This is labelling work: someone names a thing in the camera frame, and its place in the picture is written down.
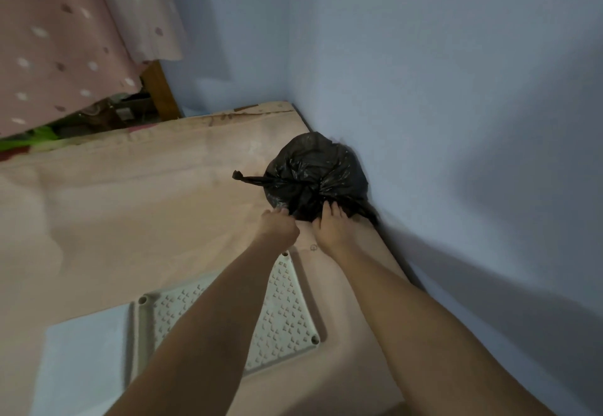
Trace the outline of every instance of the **finger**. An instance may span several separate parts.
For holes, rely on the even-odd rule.
[[[333,210],[333,216],[335,216],[336,218],[341,217],[341,212],[339,210],[339,205],[337,205],[337,202],[333,202],[333,205],[331,205],[331,209]]]
[[[323,203],[323,219],[328,218],[329,216],[331,216],[331,206],[329,205],[329,202],[325,200]]]

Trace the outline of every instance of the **beige table cover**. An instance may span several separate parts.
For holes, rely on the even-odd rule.
[[[0,163],[0,414],[28,412],[48,326],[223,267],[245,249],[268,203],[232,172],[262,175],[307,128],[286,102],[244,112]],[[383,354],[340,268],[310,224],[299,226],[292,255],[324,343],[244,379],[229,415],[385,411],[402,396]],[[402,274],[372,226],[356,228],[362,247]]]

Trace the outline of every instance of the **forearm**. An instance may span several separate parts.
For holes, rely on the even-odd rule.
[[[426,415],[550,415],[451,313],[357,246],[335,254],[410,405]]]
[[[254,242],[178,320],[108,413],[224,415],[235,396],[280,250]]]

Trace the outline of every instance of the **person's right arm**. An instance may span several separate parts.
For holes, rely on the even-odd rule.
[[[427,416],[552,415],[456,317],[363,252],[336,203],[325,202],[313,228],[350,282],[411,409]]]

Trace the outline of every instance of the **tied garbage bag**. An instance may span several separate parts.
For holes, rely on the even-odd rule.
[[[368,182],[351,150],[319,132],[298,135],[285,145],[264,176],[232,177],[262,186],[273,208],[289,208],[300,221],[321,216],[323,203],[336,201],[351,217],[360,214],[373,224],[377,216],[367,200]]]

